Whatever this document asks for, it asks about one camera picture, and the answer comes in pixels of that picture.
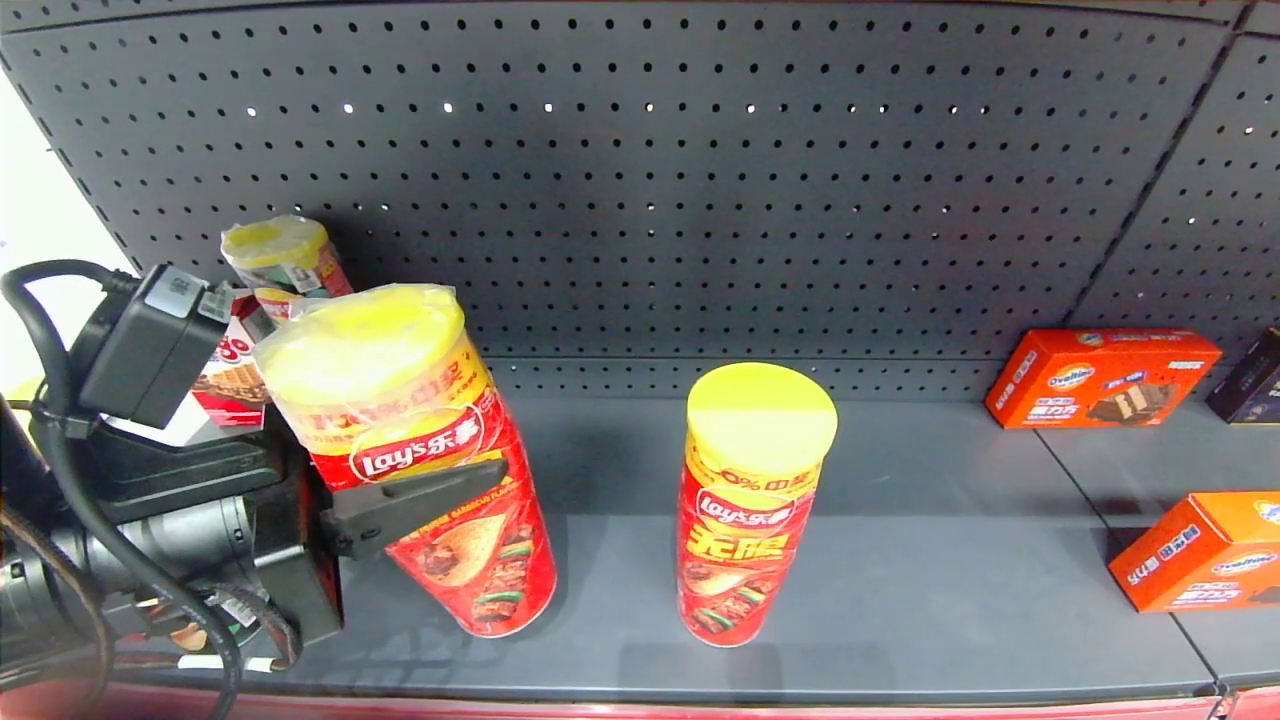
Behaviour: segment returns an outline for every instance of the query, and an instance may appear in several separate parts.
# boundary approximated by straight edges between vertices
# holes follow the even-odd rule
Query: potato chip can
[[[680,616],[707,644],[736,647],[764,626],[804,534],[836,406],[805,375],[739,363],[689,393],[676,523]]]
[[[556,562],[525,446],[447,287],[320,301],[255,348],[271,398],[334,492],[503,457],[502,483],[388,546],[465,630],[502,637],[547,607]]]
[[[329,233],[308,218],[280,215],[234,225],[223,232],[221,250],[275,324],[287,322],[303,297],[352,292]]]

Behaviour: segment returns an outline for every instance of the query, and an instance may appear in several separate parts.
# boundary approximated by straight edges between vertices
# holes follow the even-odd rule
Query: dark box
[[[1206,402],[1231,424],[1280,424],[1280,328],[1262,333]]]

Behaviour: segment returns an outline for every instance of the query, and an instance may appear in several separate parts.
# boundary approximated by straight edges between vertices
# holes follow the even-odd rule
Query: gray metal shelf
[[[1130,610],[1106,528],[1030,433],[979,405],[840,405],[805,543],[763,634],[676,615],[681,400],[521,398],[559,562],[544,618],[479,641],[385,559],[343,570],[348,626],[257,689],[708,703],[1041,703],[1192,694],[1169,615]]]
[[[1280,488],[1280,428],[1231,427],[1198,402],[1158,428],[1041,436],[1119,542],[1149,528],[1189,492]],[[1175,618],[1222,680],[1280,683],[1280,607]]]

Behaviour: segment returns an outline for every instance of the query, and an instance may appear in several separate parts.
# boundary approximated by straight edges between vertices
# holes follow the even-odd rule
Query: white wall
[[[132,270],[18,92],[0,81],[0,272],[56,258]],[[32,290],[68,343],[101,299],[96,284],[76,278],[42,281]],[[0,391],[42,374],[8,302],[0,302]]]

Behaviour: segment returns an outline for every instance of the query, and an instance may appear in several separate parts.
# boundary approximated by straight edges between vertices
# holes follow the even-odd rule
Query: barbecue chip image
[[[422,550],[422,573],[445,587],[470,583],[493,557],[506,515],[480,518],[444,533]]]
[[[719,594],[736,587],[750,574],[750,570],[740,568],[722,568],[705,562],[685,564],[685,584],[690,591],[705,596]]]
[[[708,633],[732,630],[769,598],[776,584],[765,578],[753,578],[733,592],[694,611],[694,621]]]
[[[532,553],[532,525],[520,524],[507,530],[498,547],[498,560],[471,607],[476,623],[500,623],[516,614],[525,600],[525,580]]]

